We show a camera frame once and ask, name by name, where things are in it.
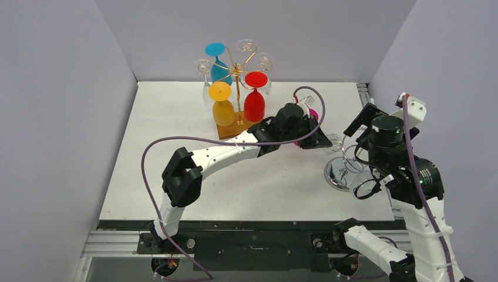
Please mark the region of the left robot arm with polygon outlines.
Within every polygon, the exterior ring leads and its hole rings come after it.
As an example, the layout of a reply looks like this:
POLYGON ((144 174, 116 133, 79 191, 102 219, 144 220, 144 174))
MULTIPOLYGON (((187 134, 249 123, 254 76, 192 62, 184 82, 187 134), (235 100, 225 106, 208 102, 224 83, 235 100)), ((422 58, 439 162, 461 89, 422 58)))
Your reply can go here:
POLYGON ((286 104, 275 116, 216 146, 191 152, 185 147, 175 150, 161 174, 164 194, 159 216, 150 229, 152 245, 162 253, 173 249, 184 209, 200 197, 203 180, 242 160, 274 152, 284 143, 302 149, 332 146, 319 128, 319 120, 299 102, 286 104))

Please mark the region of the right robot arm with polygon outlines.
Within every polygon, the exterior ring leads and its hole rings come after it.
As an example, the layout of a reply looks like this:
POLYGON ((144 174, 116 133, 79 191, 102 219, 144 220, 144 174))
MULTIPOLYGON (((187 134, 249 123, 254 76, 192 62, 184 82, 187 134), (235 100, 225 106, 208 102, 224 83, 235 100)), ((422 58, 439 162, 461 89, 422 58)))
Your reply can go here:
POLYGON ((388 190, 400 209, 413 251, 390 245, 354 218, 333 227, 331 243, 343 253, 363 254, 390 281, 466 281, 449 241, 453 229, 445 222, 440 172, 415 156, 410 145, 425 107, 416 102, 400 107, 389 115, 368 103, 344 133, 350 137, 366 127, 358 145, 368 152, 365 163, 375 176, 375 189, 388 190))

